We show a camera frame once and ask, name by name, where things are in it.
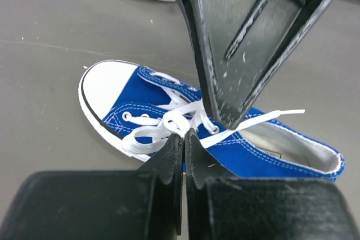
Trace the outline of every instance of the shoe toe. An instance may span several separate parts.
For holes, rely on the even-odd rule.
[[[121,61],[104,61],[90,67],[81,82],[86,106],[103,119],[125,88],[137,65]]]

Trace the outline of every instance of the metal eyelet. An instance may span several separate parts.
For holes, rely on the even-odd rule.
[[[131,116],[130,112],[123,112],[123,119],[129,121],[128,116]]]
[[[215,126],[215,129],[212,132],[210,132],[210,134],[212,134],[212,135],[218,134],[219,131],[220,131],[220,128],[218,126]]]
[[[188,87],[187,89],[191,90],[191,91],[197,91],[198,88],[197,87]]]

